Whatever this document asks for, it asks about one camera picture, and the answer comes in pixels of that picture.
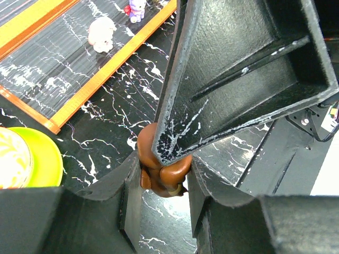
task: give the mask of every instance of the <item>screw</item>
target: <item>screw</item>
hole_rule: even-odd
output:
[[[309,123],[309,120],[307,118],[301,120],[301,124],[306,126]]]

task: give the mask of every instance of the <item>lime green plate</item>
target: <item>lime green plate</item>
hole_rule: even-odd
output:
[[[29,146],[34,169],[27,187],[59,186],[63,177],[63,159],[57,145],[44,133],[25,127],[12,127]]]

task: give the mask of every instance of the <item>purple figurine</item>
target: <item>purple figurine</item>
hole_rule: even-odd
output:
[[[131,23],[141,22],[145,16],[145,7],[146,0],[129,0],[129,5],[127,5],[123,10],[127,15]]]

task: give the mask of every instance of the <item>scratched edge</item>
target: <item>scratched edge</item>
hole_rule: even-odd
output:
[[[176,0],[171,0],[53,115],[52,122],[61,128],[175,10]]]
[[[48,130],[50,130],[54,134],[58,134],[60,131],[60,128],[53,123],[53,121],[48,120],[46,117],[41,115],[39,112],[37,112],[35,109],[31,108],[29,105],[24,103],[22,100],[20,100],[18,97],[16,97],[14,94],[9,92],[5,87],[3,87],[0,84],[0,94],[9,102],[11,102],[13,105],[21,109],[23,112],[25,112],[27,115],[32,117],[34,120],[36,120],[38,123],[45,126]]]
[[[38,0],[26,10],[0,26],[0,60],[69,10],[79,0]]]

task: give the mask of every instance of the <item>marble tabletop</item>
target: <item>marble tabletop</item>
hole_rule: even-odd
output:
[[[58,135],[50,133],[2,97],[0,125],[27,126],[50,136],[63,156],[62,185],[66,188],[75,192],[96,182],[135,150],[138,133],[153,121],[174,27],[172,16]],[[224,184],[236,185],[268,130],[269,125],[252,128],[202,148],[197,155]],[[139,253],[195,253],[188,194],[165,199],[146,190],[142,201]]]

